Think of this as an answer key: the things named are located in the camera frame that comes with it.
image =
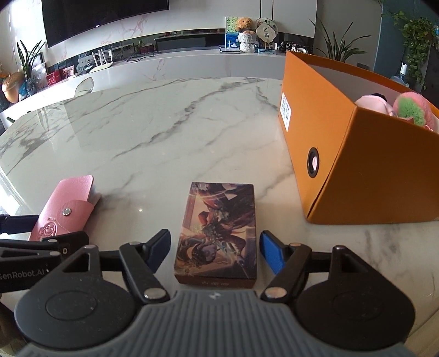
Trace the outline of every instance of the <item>pink pouch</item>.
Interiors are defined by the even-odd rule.
[[[82,230],[100,197],[94,190],[92,175],[60,181],[41,211],[29,240]]]

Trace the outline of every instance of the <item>gray ribbed surface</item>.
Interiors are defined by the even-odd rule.
[[[79,352],[28,345],[19,357],[414,357],[397,345],[375,353],[339,350],[305,332],[287,306],[250,290],[180,291],[142,309],[114,340]]]

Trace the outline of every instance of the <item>qr code sticker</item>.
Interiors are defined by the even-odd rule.
[[[282,100],[281,100],[281,116],[284,121],[285,130],[288,131],[288,127],[290,126],[290,119],[291,119],[291,107],[288,104],[287,97],[285,97],[284,93],[282,93]]]

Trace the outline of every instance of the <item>black tv screen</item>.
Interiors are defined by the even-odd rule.
[[[169,10],[168,0],[43,0],[47,45],[122,18]]]

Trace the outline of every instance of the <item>orange storage bin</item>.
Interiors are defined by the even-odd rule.
[[[354,104],[381,93],[392,105],[405,91],[358,67],[287,53],[279,119],[309,222],[439,219],[439,134]]]

